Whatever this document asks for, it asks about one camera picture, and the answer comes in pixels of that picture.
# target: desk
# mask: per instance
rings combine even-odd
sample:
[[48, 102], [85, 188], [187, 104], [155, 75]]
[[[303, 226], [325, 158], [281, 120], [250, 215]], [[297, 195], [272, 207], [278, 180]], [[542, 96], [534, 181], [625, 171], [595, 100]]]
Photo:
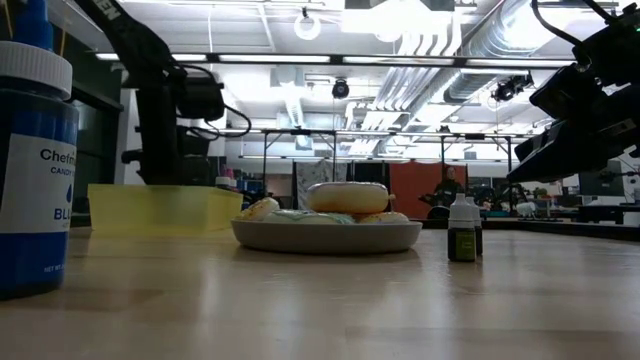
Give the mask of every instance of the desk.
[[635, 243], [485, 231], [464, 264], [442, 230], [359, 258], [74, 234], [60, 291], [0, 303], [2, 360], [640, 358]]
[[625, 212], [640, 212], [640, 206], [635, 205], [593, 205], [578, 206], [578, 222], [615, 221], [624, 224]]

